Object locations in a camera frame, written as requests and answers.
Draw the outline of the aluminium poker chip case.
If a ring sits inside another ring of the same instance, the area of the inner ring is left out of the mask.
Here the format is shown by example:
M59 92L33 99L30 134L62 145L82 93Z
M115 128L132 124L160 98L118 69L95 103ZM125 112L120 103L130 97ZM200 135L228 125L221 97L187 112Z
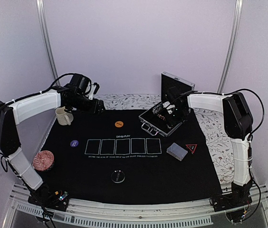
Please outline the aluminium poker chip case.
M194 83L162 72L160 102L139 115L141 128L151 136L170 136L188 119L191 109L187 96L194 88Z

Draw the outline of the purple small blind button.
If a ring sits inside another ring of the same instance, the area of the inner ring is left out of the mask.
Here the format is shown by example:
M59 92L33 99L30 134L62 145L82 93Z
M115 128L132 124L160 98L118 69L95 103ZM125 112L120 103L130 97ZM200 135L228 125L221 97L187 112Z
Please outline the purple small blind button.
M70 143L71 147L77 147L78 145L79 145L78 140L72 140L71 143Z

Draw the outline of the orange big blind button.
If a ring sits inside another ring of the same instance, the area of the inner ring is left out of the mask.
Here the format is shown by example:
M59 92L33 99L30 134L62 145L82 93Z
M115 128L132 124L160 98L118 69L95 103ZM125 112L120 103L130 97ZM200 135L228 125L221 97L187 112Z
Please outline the orange big blind button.
M124 125L124 123L122 121L115 122L115 127L117 127L117 128L121 128L121 127L123 127L123 125Z

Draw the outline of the clear dealer button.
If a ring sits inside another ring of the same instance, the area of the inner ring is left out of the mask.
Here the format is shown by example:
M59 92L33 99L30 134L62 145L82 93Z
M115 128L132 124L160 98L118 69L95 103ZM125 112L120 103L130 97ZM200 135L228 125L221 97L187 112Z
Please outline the clear dealer button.
M114 170L111 174L111 180L114 183L122 183L125 180L125 173L121 170Z

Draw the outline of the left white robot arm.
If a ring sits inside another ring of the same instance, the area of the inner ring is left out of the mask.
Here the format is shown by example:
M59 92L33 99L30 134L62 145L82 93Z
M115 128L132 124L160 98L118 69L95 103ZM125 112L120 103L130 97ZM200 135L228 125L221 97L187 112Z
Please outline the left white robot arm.
M42 206L49 206L51 193L40 188L43 180L24 154L18 133L18 125L34 116L65 107L67 111L99 114L104 111L104 102L95 98L100 85L78 73L71 73L71 80L64 86L56 80L45 90L13 99L0 101L0 156L4 168L10 166L15 175L34 192L34 198Z

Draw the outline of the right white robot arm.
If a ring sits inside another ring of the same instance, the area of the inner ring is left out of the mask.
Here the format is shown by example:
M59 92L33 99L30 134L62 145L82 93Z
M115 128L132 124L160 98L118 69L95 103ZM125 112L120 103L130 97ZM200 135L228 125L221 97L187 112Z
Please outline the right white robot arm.
M255 95L262 109L262 119L253 129L253 116L243 95L247 91ZM164 108L170 112L180 112L185 117L190 109L206 109L223 114L224 129L230 138L234 156L234 177L232 184L237 187L246 187L252 183L251 174L253 133L263 124L265 108L259 95L251 89L242 88L236 91L219 94L214 92L200 92L190 90L176 93L169 89L164 97L169 104Z

